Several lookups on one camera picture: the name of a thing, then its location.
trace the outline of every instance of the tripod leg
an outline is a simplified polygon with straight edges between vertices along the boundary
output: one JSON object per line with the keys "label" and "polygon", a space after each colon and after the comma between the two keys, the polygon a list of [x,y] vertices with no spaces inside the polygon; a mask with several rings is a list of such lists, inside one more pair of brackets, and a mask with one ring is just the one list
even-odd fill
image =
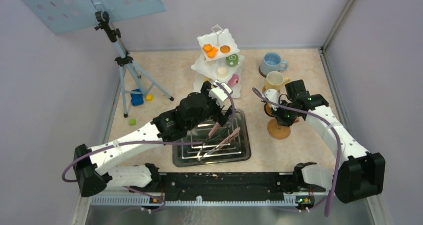
{"label": "tripod leg", "polygon": [[160,89],[160,91],[164,93],[171,101],[174,100],[174,98],[164,88],[162,88],[145,70],[143,70],[135,61],[132,61],[132,65],[135,68],[137,68],[137,70],[139,70],[141,73],[143,73],[144,76],[146,76],[148,80],[152,82],[152,84],[156,85],[157,88]]}
{"label": "tripod leg", "polygon": [[132,78],[134,78],[135,83],[137,83],[138,88],[140,88],[141,93],[143,93],[143,96],[147,96],[145,94],[146,91],[145,91],[143,85],[141,84],[141,81],[138,78],[139,73],[134,69],[134,66],[131,63],[129,63],[129,64],[126,65],[126,68],[129,70],[129,73],[131,73]]}
{"label": "tripod leg", "polygon": [[126,110],[126,94],[125,94],[125,80],[124,80],[124,73],[123,73],[123,66],[119,66],[119,74],[120,74],[120,87],[122,90],[122,101],[123,101],[123,117],[128,117],[128,111]]}

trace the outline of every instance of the pink toy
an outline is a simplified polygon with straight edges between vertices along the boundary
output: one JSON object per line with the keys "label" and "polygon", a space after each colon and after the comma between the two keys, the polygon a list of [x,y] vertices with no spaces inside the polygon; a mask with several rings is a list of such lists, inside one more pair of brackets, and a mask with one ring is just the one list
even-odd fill
{"label": "pink toy", "polygon": [[239,82],[239,76],[233,74],[232,78],[227,82],[228,86],[233,88]]}

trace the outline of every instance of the green round object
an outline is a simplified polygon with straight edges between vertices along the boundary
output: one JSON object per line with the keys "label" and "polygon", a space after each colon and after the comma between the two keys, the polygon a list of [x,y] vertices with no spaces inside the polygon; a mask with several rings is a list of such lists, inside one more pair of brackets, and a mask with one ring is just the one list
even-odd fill
{"label": "green round object", "polygon": [[226,65],[229,67],[235,67],[238,65],[238,55],[232,54],[226,57]]}

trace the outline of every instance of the yellow mug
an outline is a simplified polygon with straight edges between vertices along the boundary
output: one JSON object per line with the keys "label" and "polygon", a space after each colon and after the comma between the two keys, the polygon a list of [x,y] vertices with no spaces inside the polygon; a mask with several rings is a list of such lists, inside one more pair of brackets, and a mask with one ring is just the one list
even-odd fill
{"label": "yellow mug", "polygon": [[282,88],[283,85],[289,83],[290,78],[283,76],[279,71],[272,71],[266,76],[266,84],[264,86],[264,91],[268,89],[276,89],[277,91]]}

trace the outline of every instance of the blue mug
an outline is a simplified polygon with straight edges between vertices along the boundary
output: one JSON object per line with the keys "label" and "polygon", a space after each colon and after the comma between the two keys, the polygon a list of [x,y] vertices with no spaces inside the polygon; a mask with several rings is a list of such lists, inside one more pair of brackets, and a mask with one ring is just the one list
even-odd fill
{"label": "blue mug", "polygon": [[266,77],[272,71],[286,70],[287,68],[287,61],[282,60],[279,54],[270,52],[264,56],[259,72],[263,77]]}

